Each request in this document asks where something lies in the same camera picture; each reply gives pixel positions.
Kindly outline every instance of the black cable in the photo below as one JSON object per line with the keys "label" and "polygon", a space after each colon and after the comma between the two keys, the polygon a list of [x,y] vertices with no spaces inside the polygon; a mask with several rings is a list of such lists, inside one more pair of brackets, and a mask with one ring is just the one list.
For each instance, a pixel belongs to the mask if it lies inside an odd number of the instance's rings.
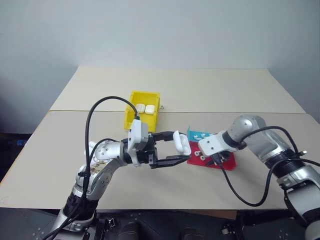
{"label": "black cable", "polygon": [[311,161],[311,160],[307,160],[307,159],[300,159],[300,158],[293,158],[293,159],[283,159],[283,160],[280,160],[278,162],[276,162],[270,169],[269,169],[269,172],[268,172],[268,175],[266,177],[266,181],[265,181],[265,188],[264,188],[264,193],[263,193],[263,196],[261,198],[261,200],[258,202],[258,203],[250,203],[246,200],[244,200],[237,192],[236,190],[234,189],[234,187],[232,186],[230,180],[229,180],[229,177],[226,173],[226,170],[225,168],[223,167],[221,161],[215,161],[218,166],[221,168],[222,172],[223,172],[223,175],[225,177],[225,180],[226,182],[228,183],[231,191],[234,193],[234,195],[239,199],[241,200],[243,203],[251,206],[251,207],[258,207],[258,206],[261,206],[267,199],[267,196],[268,196],[268,192],[269,192],[269,187],[270,187],[270,181],[271,181],[271,177],[272,177],[272,173],[274,171],[274,169],[276,168],[276,166],[282,162],[285,162],[285,161],[300,161],[300,162],[306,162],[306,163],[309,163],[309,164],[313,164],[313,165],[316,165],[318,167],[320,167],[320,163],[318,162],[315,162],[315,161]]}
{"label": "black cable", "polygon": [[291,137],[291,135],[289,134],[289,132],[287,130],[285,130],[283,127],[280,127],[280,126],[265,126],[265,127],[262,127],[262,128],[260,128],[258,130],[254,130],[254,131],[248,133],[247,135],[245,135],[243,138],[241,138],[241,140],[239,142],[242,143],[247,137],[249,137],[249,136],[251,136],[253,134],[265,131],[265,130],[269,130],[269,129],[278,129],[278,130],[281,130],[282,132],[284,132],[284,134],[289,139],[291,145],[293,146],[294,152],[296,154],[299,154],[297,145],[296,145],[295,141],[293,140],[293,138]]}
{"label": "black cable", "polygon": [[89,181],[90,181],[90,162],[91,162],[91,159],[93,157],[93,154],[96,150],[96,148],[98,147],[98,145],[103,142],[103,141],[114,141],[116,142],[115,140],[111,139],[111,138],[105,138],[103,140],[100,140],[92,149],[92,152],[91,154],[89,154],[89,128],[90,128],[90,120],[91,120],[91,117],[92,117],[92,114],[94,113],[96,107],[106,101],[106,100],[109,100],[109,99],[116,99],[116,100],[120,100],[122,102],[125,102],[126,104],[128,104],[134,111],[134,118],[135,119],[140,119],[139,116],[138,116],[138,111],[137,109],[135,108],[135,106],[129,102],[128,100],[122,98],[122,97],[119,97],[119,96],[106,96],[104,98],[101,98],[100,100],[98,100],[90,109],[89,113],[88,113],[88,116],[87,116],[87,119],[86,119],[86,123],[85,123],[85,133],[84,133],[84,147],[85,147],[85,162],[86,162],[86,166],[85,166],[85,170],[84,170],[84,176],[83,176],[83,185],[82,185],[82,195],[81,195],[81,201],[79,201],[79,203],[75,206],[75,208],[73,209],[73,211],[71,212],[71,214],[65,219],[65,221],[61,224],[60,227],[58,227],[56,230],[50,232],[48,235],[46,235],[43,240],[49,238],[50,236],[52,236],[54,234],[54,236],[51,238],[52,240],[58,235],[58,233],[65,227],[67,226],[68,224],[72,223],[77,217],[78,217],[78,214],[76,217],[72,217],[72,215],[74,215],[76,213],[76,211],[78,211],[79,207],[81,204],[85,203],[86,199],[87,199],[87,191],[88,191],[88,186],[89,186]]}

